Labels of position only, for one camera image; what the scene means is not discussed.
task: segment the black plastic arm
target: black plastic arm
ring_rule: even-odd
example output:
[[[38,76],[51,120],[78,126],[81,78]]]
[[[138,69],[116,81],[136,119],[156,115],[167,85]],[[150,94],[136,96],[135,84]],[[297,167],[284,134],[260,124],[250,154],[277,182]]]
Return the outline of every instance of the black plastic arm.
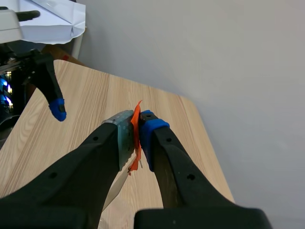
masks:
[[[0,199],[0,228],[96,229],[118,172],[117,125],[104,123],[26,186]]]
[[[156,175],[164,209],[137,212],[135,229],[271,228],[263,211],[240,207],[220,194],[169,126],[157,119],[152,112],[141,113],[140,139]]]

